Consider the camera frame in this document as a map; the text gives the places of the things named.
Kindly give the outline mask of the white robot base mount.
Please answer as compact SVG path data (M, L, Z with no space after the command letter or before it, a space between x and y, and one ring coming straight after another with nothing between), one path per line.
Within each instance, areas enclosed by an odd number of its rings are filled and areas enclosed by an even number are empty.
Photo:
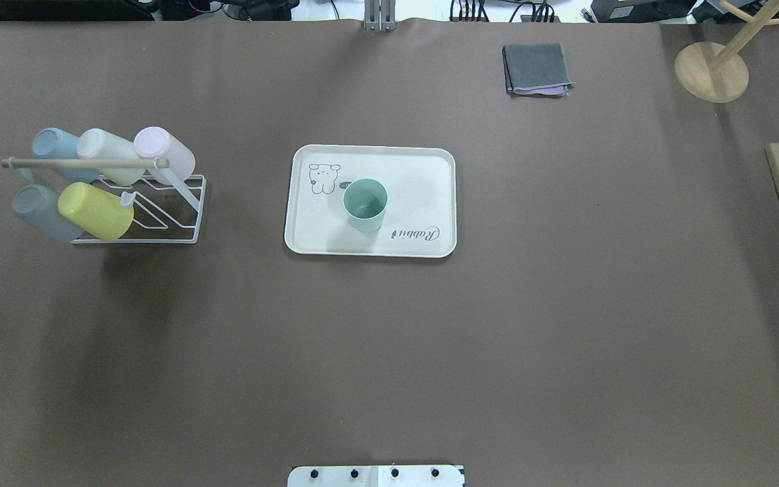
M287 486L465 486L456 465L327 465L291 470Z

